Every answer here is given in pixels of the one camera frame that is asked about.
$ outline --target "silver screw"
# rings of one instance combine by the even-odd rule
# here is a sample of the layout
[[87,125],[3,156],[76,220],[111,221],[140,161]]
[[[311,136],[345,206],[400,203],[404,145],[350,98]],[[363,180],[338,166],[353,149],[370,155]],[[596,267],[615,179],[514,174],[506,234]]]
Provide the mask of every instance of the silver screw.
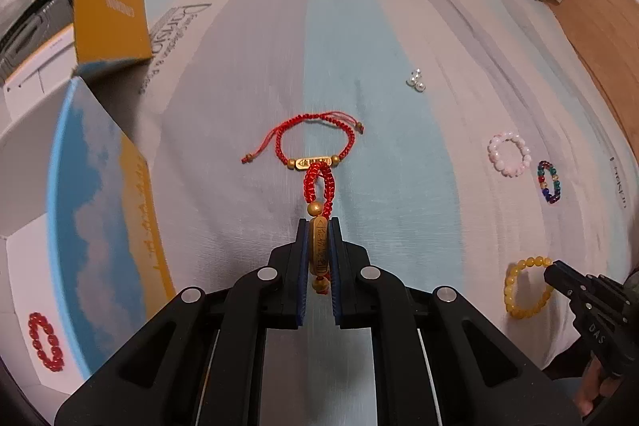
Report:
[[274,267],[262,267],[258,271],[258,278],[260,280],[273,280],[277,276],[277,270]]
[[199,289],[194,287],[190,287],[188,289],[184,289],[180,297],[184,303],[193,303],[200,299],[202,296],[202,292]]
[[362,268],[360,275],[366,280],[377,280],[381,276],[381,271],[375,266],[366,266]]
[[456,297],[457,293],[455,292],[455,289],[451,287],[440,287],[437,290],[437,298],[442,301],[452,302],[455,300]]

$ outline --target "wooden headboard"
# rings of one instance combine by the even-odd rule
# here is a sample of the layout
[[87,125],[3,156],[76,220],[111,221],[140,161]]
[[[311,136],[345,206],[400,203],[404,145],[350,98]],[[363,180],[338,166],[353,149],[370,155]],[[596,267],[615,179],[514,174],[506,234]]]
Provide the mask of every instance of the wooden headboard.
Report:
[[543,1],[554,12],[639,161],[639,3]]

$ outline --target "striped bed sheet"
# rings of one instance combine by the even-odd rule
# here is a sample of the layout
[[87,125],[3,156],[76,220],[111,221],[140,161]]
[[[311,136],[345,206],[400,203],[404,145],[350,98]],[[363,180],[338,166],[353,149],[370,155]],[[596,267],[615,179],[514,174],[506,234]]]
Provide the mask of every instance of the striped bed sheet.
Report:
[[[302,174],[268,149],[270,128],[305,111],[365,124],[334,171],[345,240],[407,286],[457,288],[540,367],[576,339],[568,302],[505,312],[504,276],[529,256],[624,279],[637,250],[639,171],[621,130],[551,11],[534,0],[146,0],[155,59],[135,101],[177,289],[229,287],[291,241],[306,215]],[[406,85],[423,71],[426,90]],[[519,133],[533,165],[505,178],[490,138]],[[288,156],[331,155],[344,135],[287,132]],[[512,147],[515,158],[516,148]],[[551,206],[535,165],[558,170]],[[520,277],[535,301],[541,273]],[[262,424],[375,423],[370,336],[333,326],[309,292],[306,324],[269,332]]]

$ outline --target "bracelet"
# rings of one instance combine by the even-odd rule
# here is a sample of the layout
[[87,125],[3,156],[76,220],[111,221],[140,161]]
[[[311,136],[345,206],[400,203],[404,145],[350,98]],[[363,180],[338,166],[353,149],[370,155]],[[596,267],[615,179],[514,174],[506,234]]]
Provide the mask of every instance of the bracelet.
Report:
[[[502,142],[510,141],[517,145],[520,153],[522,153],[522,162],[517,165],[506,164],[499,154],[498,148]],[[504,132],[497,134],[490,140],[488,144],[488,158],[493,163],[495,170],[501,172],[505,177],[518,177],[523,174],[526,167],[530,166],[532,158],[530,157],[530,149],[525,146],[526,142],[519,136],[512,132]]]
[[531,318],[535,316],[542,308],[545,307],[546,302],[550,299],[550,295],[555,290],[554,287],[548,285],[544,292],[541,295],[539,301],[530,309],[522,309],[515,305],[514,297],[512,295],[512,291],[514,290],[515,282],[517,281],[517,276],[526,269],[527,267],[548,267],[553,263],[551,259],[548,257],[528,257],[526,260],[520,260],[517,262],[516,266],[513,266],[506,277],[506,282],[504,283],[504,304],[506,304],[506,312],[510,314],[513,318],[522,319],[522,318]]
[[[282,152],[282,135],[290,128],[295,127],[298,123],[310,120],[322,120],[327,123],[332,123],[336,127],[342,129],[348,136],[348,143],[344,149],[337,155],[333,156],[318,156],[315,158],[300,158],[289,159]],[[280,161],[285,164],[289,170],[308,170],[314,162],[325,162],[328,166],[337,166],[353,148],[355,144],[355,133],[351,126],[360,134],[363,134],[363,124],[357,121],[355,118],[342,111],[328,111],[322,113],[306,113],[298,114],[297,116],[287,120],[278,126],[270,130],[270,132],[264,138],[264,141],[253,154],[247,154],[242,158],[242,163],[253,161],[257,158],[261,152],[266,149],[273,136],[276,138],[276,156]]]
[[[42,330],[44,330],[47,335],[47,342],[51,345],[51,355],[53,355],[53,359],[50,359],[42,348],[40,335],[38,334],[38,327],[42,327]],[[60,348],[60,341],[54,334],[53,326],[49,323],[46,316],[43,316],[39,312],[32,312],[29,314],[29,336],[33,340],[31,344],[33,345],[33,348],[36,349],[42,364],[51,372],[62,371],[62,367],[65,366],[65,362],[63,360],[62,349]]]
[[[555,193],[550,194],[550,190],[548,190],[548,184],[546,183],[545,173],[546,170],[550,171],[550,175],[553,176],[553,187],[555,188]],[[537,167],[537,179],[539,180],[539,186],[541,187],[541,193],[544,194],[546,198],[546,202],[550,204],[556,203],[561,197],[561,185],[559,184],[559,176],[557,175],[557,169],[553,167],[552,163],[547,161],[539,161],[539,166]]]

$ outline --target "engraved gold plate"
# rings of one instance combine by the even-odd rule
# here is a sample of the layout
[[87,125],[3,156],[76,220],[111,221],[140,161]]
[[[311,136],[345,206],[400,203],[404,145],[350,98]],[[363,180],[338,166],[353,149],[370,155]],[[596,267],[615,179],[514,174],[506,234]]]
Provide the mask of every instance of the engraved gold plate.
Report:
[[328,220],[314,217],[309,225],[309,271],[314,276],[328,274]]
[[318,156],[317,158],[299,158],[295,159],[295,168],[297,170],[308,170],[312,162],[323,161],[328,166],[331,165],[330,156]]

